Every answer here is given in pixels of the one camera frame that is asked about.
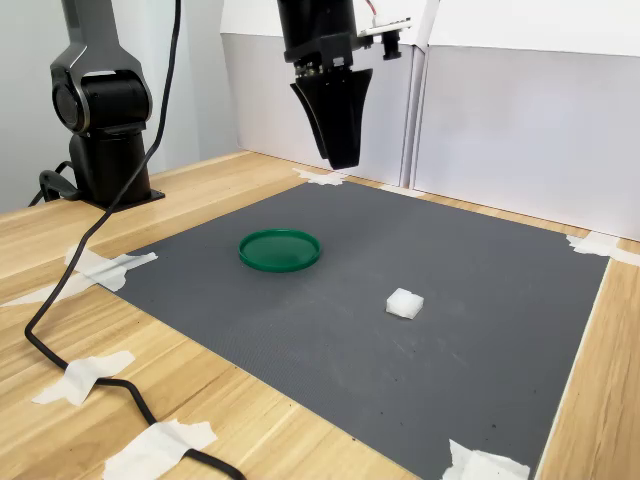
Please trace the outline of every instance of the green plastic lid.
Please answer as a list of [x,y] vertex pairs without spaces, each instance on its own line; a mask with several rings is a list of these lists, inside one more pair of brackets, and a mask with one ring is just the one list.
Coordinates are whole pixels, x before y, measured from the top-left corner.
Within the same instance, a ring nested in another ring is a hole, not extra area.
[[256,270],[295,272],[310,267],[320,257],[320,242],[299,230],[261,230],[238,246],[240,259]]

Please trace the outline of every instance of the wooden tabletop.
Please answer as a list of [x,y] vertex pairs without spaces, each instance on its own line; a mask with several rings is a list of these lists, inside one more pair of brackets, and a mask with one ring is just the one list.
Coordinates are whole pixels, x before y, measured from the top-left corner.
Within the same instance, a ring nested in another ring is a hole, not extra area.
[[[93,236],[89,248],[113,258],[250,205],[306,181],[294,166],[320,172],[265,155],[238,153],[155,175],[153,188],[167,197],[115,214]],[[588,233],[435,195],[421,198],[580,237]],[[56,282],[64,271],[67,249],[101,214],[82,202],[55,201],[0,215],[0,304]],[[640,253],[639,243],[620,243]],[[538,478],[640,478],[639,271],[609,261]],[[31,403],[61,375],[24,338],[24,327],[37,308],[0,307],[0,478],[100,478],[104,461],[147,425],[122,389],[94,388],[81,407],[65,401]],[[100,287],[55,304],[36,334],[67,361],[131,351],[136,360],[118,377],[138,386],[159,420],[210,422],[219,439],[205,451],[249,479],[413,478],[326,420]],[[223,476],[183,459],[166,477]]]

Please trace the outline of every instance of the white tape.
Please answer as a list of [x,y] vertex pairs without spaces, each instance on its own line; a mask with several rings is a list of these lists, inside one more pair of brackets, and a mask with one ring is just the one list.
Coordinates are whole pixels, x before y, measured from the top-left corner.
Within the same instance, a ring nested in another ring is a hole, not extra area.
[[507,457],[500,457],[479,450],[468,450],[449,440],[452,466],[442,480],[527,480],[529,467]]
[[45,388],[31,400],[33,403],[46,404],[66,398],[69,403],[79,407],[101,377],[112,377],[124,370],[135,357],[128,351],[122,351],[108,357],[89,357],[73,360],[57,383]]
[[393,185],[383,185],[382,187],[380,187],[380,190],[384,190],[385,192],[398,193],[400,195],[413,198],[418,198],[424,195],[424,192],[419,192],[418,190],[409,190],[408,188],[395,187]]
[[[75,253],[77,245],[72,246],[67,251],[65,258],[65,265],[69,265],[71,258]],[[120,290],[125,282],[125,273],[127,270],[139,267],[145,263],[149,263],[156,260],[158,256],[155,253],[148,253],[141,256],[120,255],[119,257],[110,260],[103,258],[100,255],[85,249],[78,260],[75,270],[79,273],[72,275],[67,284],[64,286],[60,295],[55,299],[53,303],[57,303],[60,300],[71,297],[77,293],[85,291],[92,285],[99,283],[100,285],[108,288],[112,292]],[[55,288],[55,285],[48,285],[24,295],[20,298],[16,298],[10,302],[7,302],[2,307],[11,307],[13,305],[24,305],[27,303],[44,302],[51,292]]]
[[208,422],[154,423],[105,463],[105,480],[151,480],[178,464],[190,448],[202,450],[218,437]]
[[585,238],[567,235],[567,240],[569,240],[569,245],[577,253],[611,257],[619,262],[640,267],[640,255],[618,248],[618,241],[620,240],[618,237],[591,232]]
[[294,168],[293,170],[298,172],[300,178],[309,179],[307,183],[317,183],[318,185],[342,185],[342,179],[348,176],[347,174],[340,172],[319,174],[307,172],[306,170],[300,170],[299,168]]

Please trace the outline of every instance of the gray wall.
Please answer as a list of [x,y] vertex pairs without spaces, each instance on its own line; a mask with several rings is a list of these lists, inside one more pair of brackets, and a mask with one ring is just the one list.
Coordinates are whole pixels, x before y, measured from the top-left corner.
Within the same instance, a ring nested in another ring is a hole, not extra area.
[[[222,46],[222,0],[183,0],[167,130],[152,172],[237,150]],[[155,102],[155,137],[174,0],[113,0],[120,43],[144,70]],[[51,106],[49,64],[68,45],[61,0],[3,2],[0,15],[0,212],[25,206],[38,174],[68,158],[70,133]]]

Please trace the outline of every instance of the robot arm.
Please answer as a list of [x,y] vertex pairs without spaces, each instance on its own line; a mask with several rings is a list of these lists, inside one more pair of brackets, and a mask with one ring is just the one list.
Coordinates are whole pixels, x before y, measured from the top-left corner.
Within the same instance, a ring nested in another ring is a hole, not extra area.
[[[53,104],[72,133],[69,146],[77,189],[43,172],[45,199],[80,198],[106,208],[143,160],[142,130],[152,100],[140,62],[118,42],[111,0],[62,0],[69,47],[51,64]],[[351,71],[352,52],[381,34],[385,60],[398,58],[398,30],[356,34],[352,0],[278,0],[293,63],[291,85],[311,123],[318,150],[334,169],[358,165],[362,112],[372,70]],[[146,168],[121,200],[128,208],[162,198]]]
[[293,63],[296,93],[311,123],[322,158],[333,169],[355,167],[360,159],[362,112],[373,71],[351,71],[352,52],[370,48],[382,35],[385,60],[400,57],[393,24],[356,34],[352,0],[278,0],[286,51]]

